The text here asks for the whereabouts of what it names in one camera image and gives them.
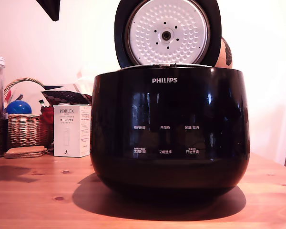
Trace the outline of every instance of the philips logo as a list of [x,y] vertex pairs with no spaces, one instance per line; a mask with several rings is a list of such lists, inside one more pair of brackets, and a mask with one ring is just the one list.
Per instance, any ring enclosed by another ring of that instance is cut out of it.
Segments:
[[178,78],[158,78],[153,79],[153,83],[177,83]]

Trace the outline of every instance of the basket handle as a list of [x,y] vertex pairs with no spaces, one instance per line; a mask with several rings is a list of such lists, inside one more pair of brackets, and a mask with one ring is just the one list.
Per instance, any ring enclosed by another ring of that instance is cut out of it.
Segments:
[[8,84],[6,86],[6,88],[4,89],[4,98],[6,98],[7,94],[9,93],[9,90],[12,88],[12,86],[15,86],[16,84],[21,83],[21,82],[34,82],[34,83],[37,83],[41,87],[44,88],[43,84],[38,80],[35,80],[32,78],[20,78],[20,79],[14,80],[13,82],[11,82],[10,84]]

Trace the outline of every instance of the white inner lid plate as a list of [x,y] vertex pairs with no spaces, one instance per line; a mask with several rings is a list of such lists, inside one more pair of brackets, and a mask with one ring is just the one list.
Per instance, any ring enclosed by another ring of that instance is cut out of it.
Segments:
[[199,63],[208,45],[208,21],[194,1],[150,0],[129,27],[128,43],[138,64]]

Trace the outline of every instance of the white box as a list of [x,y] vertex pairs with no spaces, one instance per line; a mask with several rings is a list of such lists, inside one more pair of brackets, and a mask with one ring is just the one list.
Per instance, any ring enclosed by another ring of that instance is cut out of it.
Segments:
[[91,106],[54,106],[54,156],[90,154]]

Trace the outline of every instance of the rice cooker lid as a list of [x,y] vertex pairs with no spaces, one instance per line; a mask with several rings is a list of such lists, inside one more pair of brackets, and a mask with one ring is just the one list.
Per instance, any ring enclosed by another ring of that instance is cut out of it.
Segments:
[[190,63],[163,63],[163,64],[143,64],[122,68],[118,71],[157,69],[157,68],[212,68],[212,66]]
[[115,47],[122,68],[150,64],[215,66],[221,47],[216,0],[121,0]]

